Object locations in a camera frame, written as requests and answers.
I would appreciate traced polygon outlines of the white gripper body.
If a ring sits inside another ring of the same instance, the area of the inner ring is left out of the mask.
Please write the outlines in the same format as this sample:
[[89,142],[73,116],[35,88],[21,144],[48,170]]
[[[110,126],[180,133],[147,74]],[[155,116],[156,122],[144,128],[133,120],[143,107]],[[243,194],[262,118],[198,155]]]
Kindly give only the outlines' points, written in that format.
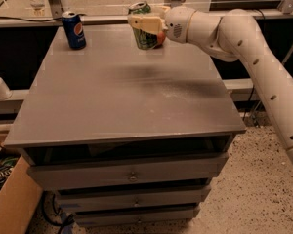
[[179,43],[187,42],[188,26],[195,9],[188,7],[174,7],[165,14],[165,23],[168,30],[166,36]]

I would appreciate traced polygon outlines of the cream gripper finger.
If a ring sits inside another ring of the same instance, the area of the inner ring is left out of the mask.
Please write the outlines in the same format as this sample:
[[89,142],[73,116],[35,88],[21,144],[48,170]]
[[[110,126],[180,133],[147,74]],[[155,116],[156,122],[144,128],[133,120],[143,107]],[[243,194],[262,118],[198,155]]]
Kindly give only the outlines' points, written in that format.
[[165,20],[160,16],[150,16],[149,14],[130,14],[127,17],[128,23],[132,28],[143,32],[158,35],[167,30]]
[[151,6],[151,12],[155,15],[160,16],[160,17],[164,17],[165,14],[169,10],[170,10],[169,6],[163,6],[163,5]]

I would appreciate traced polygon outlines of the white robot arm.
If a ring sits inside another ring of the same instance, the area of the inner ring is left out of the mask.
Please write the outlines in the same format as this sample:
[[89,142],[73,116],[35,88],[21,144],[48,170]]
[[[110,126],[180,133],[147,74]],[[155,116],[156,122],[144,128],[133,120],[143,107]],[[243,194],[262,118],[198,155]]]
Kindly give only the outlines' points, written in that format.
[[240,61],[293,165],[293,78],[272,53],[251,14],[234,9],[216,16],[188,7],[161,6],[149,13],[131,13],[127,19],[135,29],[155,36],[163,33],[215,59]]

